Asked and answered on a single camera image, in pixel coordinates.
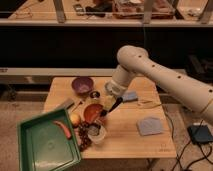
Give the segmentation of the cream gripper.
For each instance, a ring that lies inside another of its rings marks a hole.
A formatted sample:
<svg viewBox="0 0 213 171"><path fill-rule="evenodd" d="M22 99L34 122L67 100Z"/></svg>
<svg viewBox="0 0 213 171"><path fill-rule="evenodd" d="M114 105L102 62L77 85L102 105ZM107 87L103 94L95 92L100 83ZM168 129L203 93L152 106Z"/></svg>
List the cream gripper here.
<svg viewBox="0 0 213 171"><path fill-rule="evenodd" d="M111 80L105 84L106 98L104 102L105 110L114 110L122 101L122 95L127 90L126 87Z"/></svg>

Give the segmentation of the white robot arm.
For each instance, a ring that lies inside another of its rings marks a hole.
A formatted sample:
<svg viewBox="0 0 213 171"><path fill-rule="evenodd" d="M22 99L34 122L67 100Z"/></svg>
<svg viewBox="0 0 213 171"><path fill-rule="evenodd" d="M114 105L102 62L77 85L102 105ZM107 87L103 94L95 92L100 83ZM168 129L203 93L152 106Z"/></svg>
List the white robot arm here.
<svg viewBox="0 0 213 171"><path fill-rule="evenodd" d="M105 84L108 94L122 96L136 75L142 74L213 125L213 86L152 61L144 48L123 46L117 60L119 65Z"/></svg>

